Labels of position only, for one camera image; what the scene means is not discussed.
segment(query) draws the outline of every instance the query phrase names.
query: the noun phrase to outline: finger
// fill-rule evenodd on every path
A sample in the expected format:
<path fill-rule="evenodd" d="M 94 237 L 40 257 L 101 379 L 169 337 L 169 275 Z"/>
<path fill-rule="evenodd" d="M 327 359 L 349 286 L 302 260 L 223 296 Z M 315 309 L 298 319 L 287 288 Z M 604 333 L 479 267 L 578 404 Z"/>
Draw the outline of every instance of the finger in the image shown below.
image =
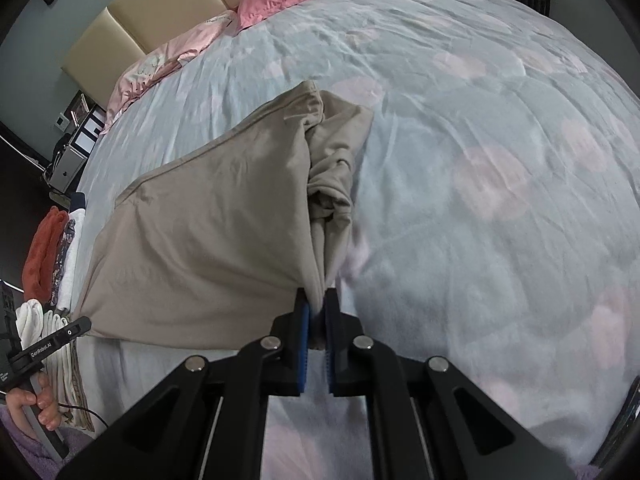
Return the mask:
<path fill-rule="evenodd" d="M 62 414 L 56 413 L 56 416 L 47 423 L 47 429 L 49 431 L 57 430 L 60 424 L 62 424 Z"/>
<path fill-rule="evenodd" d="M 46 388 L 49 386 L 49 376 L 43 372 L 38 372 L 38 382 L 41 388 Z"/>
<path fill-rule="evenodd" d="M 53 422 L 58 414 L 58 404 L 54 402 L 42 410 L 40 415 L 38 415 L 38 420 L 40 421 L 40 424 L 46 426 L 50 422 Z"/>
<path fill-rule="evenodd" d="M 47 386 L 38 394 L 38 407 L 44 410 L 53 402 L 53 390 L 51 386 Z"/>
<path fill-rule="evenodd" d="M 31 392 L 14 388 L 6 394 L 6 405 L 9 408 L 21 408 L 23 406 L 32 406 L 36 403 L 36 396 Z"/>

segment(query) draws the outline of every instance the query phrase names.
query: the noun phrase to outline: red towel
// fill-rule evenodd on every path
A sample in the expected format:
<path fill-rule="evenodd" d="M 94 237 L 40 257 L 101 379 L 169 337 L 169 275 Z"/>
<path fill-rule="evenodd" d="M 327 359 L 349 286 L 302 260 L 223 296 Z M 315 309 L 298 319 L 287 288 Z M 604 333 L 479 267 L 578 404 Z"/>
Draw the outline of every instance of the red towel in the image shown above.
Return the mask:
<path fill-rule="evenodd" d="M 31 241 L 27 261 L 22 268 L 24 301 L 38 300 L 41 304 L 51 299 L 51 282 L 56 251 L 69 214 L 53 206 L 40 222 Z"/>

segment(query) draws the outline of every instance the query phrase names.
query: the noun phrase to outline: black cable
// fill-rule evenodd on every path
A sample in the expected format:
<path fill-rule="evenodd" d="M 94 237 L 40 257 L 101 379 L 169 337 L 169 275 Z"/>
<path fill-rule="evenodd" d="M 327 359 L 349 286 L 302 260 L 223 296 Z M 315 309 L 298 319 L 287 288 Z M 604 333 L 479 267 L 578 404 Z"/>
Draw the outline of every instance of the black cable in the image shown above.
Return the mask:
<path fill-rule="evenodd" d="M 6 400 L 6 393 L 0 392 L 0 396 L 2 397 L 3 400 Z M 104 424 L 105 428 L 109 427 L 109 425 L 104 421 L 104 419 L 100 415 L 95 413 L 94 410 L 90 410 L 89 408 L 83 408 L 82 406 L 74 406 L 72 404 L 62 404 L 62 402 L 59 402 L 58 405 L 61 406 L 62 408 L 71 408 L 72 410 L 82 410 L 84 412 L 89 412 L 93 416 L 97 417 L 98 420 L 100 420 L 100 422 Z"/>

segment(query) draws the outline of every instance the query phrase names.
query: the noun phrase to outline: wall outlet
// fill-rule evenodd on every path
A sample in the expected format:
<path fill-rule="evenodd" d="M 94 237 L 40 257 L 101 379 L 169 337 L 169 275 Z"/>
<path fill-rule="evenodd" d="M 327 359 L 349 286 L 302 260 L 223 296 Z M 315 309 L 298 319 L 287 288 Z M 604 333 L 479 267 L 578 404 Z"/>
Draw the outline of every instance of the wall outlet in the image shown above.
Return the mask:
<path fill-rule="evenodd" d="M 64 114 L 60 114 L 56 119 L 56 127 L 64 132 L 66 127 L 69 126 L 69 122 L 69 119 L 67 119 Z"/>

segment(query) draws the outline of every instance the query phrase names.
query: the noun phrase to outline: blue gripper pad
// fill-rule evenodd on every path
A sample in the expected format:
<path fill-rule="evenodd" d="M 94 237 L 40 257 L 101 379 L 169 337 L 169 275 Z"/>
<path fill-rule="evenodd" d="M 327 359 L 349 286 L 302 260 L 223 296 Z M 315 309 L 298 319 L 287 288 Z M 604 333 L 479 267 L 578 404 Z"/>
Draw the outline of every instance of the blue gripper pad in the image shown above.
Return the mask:
<path fill-rule="evenodd" d="M 298 389 L 300 393 L 305 391 L 306 386 L 306 366 L 309 359 L 309 349 L 307 347 L 309 340 L 309 321 L 310 307 L 306 302 L 302 305 L 302 319 L 300 320 L 300 348 L 298 354 Z"/>
<path fill-rule="evenodd" d="M 335 383 L 335 359 L 334 359 L 334 327 L 332 326 L 332 315 L 330 307 L 324 304 L 324 325 L 326 327 L 326 350 L 324 352 L 324 366 L 326 369 L 326 382 L 329 385 L 329 393 L 334 392 Z"/>

